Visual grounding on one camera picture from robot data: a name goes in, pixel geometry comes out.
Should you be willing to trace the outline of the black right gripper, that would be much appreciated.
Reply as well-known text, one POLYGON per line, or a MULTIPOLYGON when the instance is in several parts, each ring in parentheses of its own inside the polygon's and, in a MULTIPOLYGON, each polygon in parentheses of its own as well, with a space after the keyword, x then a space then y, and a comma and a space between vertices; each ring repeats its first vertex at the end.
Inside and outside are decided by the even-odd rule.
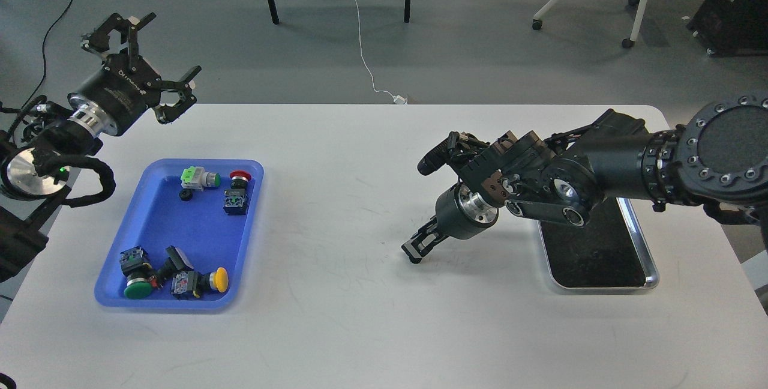
POLYGON ((473 238, 496 224, 499 218, 499 209, 486 203, 466 184, 453 184, 438 197, 434 209, 436 214, 401 245, 411 263, 420 263, 449 237, 473 238))

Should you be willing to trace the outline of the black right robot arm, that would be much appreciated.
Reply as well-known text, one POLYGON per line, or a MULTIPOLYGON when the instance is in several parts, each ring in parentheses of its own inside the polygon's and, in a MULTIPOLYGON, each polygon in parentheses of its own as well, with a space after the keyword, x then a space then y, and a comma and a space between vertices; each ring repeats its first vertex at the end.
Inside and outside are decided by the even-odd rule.
POLYGON ((505 207, 522 219, 582 228, 609 198, 702 206, 722 225, 752 224, 766 237, 766 91, 704 106, 685 125, 649 132, 609 108, 591 124, 541 139, 506 132, 492 141, 452 131, 417 165, 447 165, 457 181, 406 241, 420 263, 447 238, 466 240, 496 224, 505 207))

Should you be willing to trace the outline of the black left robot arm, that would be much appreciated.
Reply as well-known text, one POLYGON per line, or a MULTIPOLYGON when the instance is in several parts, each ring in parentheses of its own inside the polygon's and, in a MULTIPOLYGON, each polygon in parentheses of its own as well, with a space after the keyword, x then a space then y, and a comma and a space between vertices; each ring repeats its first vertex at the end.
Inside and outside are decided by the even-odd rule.
POLYGON ((69 107, 38 96, 16 109, 2 131, 2 194, 40 205, 20 219, 6 208, 1 219, 1 277, 16 277, 49 241, 41 228, 60 206, 96 205, 115 192, 113 170, 96 158, 100 134, 121 136, 148 110, 160 124, 174 122, 197 101, 194 77, 165 80, 140 55, 137 34, 155 18, 111 14, 82 48, 101 58, 101 66, 68 95, 69 107))

